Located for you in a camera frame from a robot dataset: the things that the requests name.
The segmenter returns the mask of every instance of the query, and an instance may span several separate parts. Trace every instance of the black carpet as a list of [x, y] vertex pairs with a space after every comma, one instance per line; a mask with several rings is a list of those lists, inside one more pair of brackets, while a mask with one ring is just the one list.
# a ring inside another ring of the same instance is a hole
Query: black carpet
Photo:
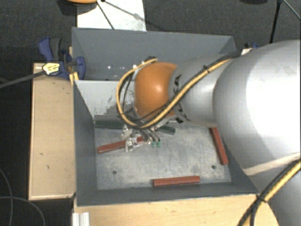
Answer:
[[[301, 0], [287, 0], [300, 14]], [[237, 48], [245, 42], [268, 44], [277, 0], [143, 0], [147, 30], [231, 35]], [[37, 44], [44, 37], [61, 37], [71, 45], [76, 7], [61, 0], [0, 0], [0, 78], [32, 72], [43, 60]], [[281, 5], [274, 41], [300, 38], [300, 20]], [[27, 198], [31, 119], [31, 83], [0, 90], [0, 168], [12, 193]], [[0, 176], [0, 197], [8, 190]], [[70, 225], [71, 201], [39, 202], [47, 225]], [[0, 226], [8, 225], [9, 200], [0, 199]], [[42, 225], [37, 211], [15, 202], [13, 224]]]

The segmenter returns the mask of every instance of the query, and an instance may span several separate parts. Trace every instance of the wooden board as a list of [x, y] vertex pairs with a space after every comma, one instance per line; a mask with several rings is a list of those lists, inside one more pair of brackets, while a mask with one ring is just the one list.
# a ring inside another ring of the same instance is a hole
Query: wooden board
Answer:
[[[43, 64], [35, 64], [34, 72]], [[32, 84], [29, 200], [70, 198], [75, 192], [72, 86], [41, 76]]]
[[[90, 213], [90, 226], [236, 226], [254, 195], [77, 207]], [[256, 214], [256, 226], [278, 226], [273, 211], [264, 204]]]

